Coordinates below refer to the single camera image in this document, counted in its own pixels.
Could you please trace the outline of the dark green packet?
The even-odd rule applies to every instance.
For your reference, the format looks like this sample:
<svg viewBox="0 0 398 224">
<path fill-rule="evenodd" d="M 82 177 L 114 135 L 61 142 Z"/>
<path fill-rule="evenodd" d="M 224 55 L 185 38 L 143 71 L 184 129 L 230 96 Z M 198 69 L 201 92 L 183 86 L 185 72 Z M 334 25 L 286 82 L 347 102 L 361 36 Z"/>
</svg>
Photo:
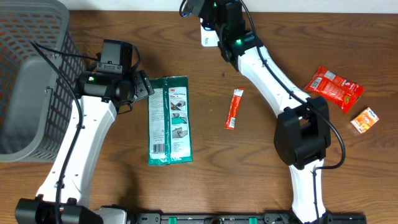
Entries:
<svg viewBox="0 0 398 224">
<path fill-rule="evenodd" d="M 158 78 L 150 84 L 148 165 L 192 162 L 188 77 Z"/>
</svg>

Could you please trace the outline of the small red Nescafe packet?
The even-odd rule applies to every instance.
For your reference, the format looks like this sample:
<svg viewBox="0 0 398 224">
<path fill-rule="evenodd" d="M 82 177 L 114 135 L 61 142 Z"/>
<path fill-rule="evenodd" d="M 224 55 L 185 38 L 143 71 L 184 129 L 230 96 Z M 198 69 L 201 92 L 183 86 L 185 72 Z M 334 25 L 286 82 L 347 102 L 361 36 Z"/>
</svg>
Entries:
<svg viewBox="0 0 398 224">
<path fill-rule="evenodd" d="M 237 113 L 239 111 L 241 98 L 244 93 L 244 88 L 235 88 L 233 92 L 233 96 L 231 99 L 231 103 L 229 106 L 228 117 L 225 122 L 225 129 L 234 130 L 235 129 L 235 121 L 237 117 Z"/>
</svg>

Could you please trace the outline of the red snack bag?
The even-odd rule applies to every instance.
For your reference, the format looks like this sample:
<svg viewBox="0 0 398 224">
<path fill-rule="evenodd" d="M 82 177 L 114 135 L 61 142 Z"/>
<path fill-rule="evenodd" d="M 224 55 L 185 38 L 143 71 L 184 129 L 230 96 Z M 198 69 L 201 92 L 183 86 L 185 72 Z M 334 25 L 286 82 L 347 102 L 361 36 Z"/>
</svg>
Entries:
<svg viewBox="0 0 398 224">
<path fill-rule="evenodd" d="M 324 66 L 319 66 L 305 89 L 338 105 L 344 114 L 349 112 L 364 93 L 361 85 L 335 75 Z"/>
</svg>

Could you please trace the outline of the small orange tissue pack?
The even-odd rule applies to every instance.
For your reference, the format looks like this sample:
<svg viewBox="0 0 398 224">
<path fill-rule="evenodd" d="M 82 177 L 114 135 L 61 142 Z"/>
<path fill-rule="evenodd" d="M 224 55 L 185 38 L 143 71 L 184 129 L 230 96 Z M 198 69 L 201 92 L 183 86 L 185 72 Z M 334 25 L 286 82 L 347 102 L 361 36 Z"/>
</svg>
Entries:
<svg viewBox="0 0 398 224">
<path fill-rule="evenodd" d="M 351 120 L 351 124 L 360 134 L 363 134 L 378 121 L 379 117 L 371 108 L 367 107 L 365 110 L 360 112 L 357 117 Z"/>
</svg>

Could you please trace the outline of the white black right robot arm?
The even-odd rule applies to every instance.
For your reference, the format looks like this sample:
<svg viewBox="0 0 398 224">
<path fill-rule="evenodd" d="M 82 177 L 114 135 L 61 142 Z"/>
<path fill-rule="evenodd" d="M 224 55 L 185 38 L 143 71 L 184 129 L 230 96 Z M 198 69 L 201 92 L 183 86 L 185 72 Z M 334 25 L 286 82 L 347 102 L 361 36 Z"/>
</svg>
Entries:
<svg viewBox="0 0 398 224">
<path fill-rule="evenodd" d="M 253 83 L 273 110 L 274 147 L 292 179 L 290 221 L 326 223 L 320 174 L 333 129 L 326 101 L 296 87 L 275 64 L 242 1 L 187 1 L 181 13 L 198 16 L 202 28 L 215 32 L 221 56 Z"/>
</svg>

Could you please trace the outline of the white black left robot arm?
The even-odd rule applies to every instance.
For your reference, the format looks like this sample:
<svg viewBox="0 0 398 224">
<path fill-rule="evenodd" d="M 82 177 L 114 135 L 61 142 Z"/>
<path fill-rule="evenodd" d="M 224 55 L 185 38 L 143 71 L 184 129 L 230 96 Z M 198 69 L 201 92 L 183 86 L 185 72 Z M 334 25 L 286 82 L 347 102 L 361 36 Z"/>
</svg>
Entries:
<svg viewBox="0 0 398 224">
<path fill-rule="evenodd" d="M 90 190 L 103 141 L 119 108 L 154 90 L 144 70 L 129 73 L 83 72 L 74 84 L 72 116 L 58 156 L 34 199 L 19 200 L 18 223 L 135 223 L 117 205 L 92 211 Z"/>
</svg>

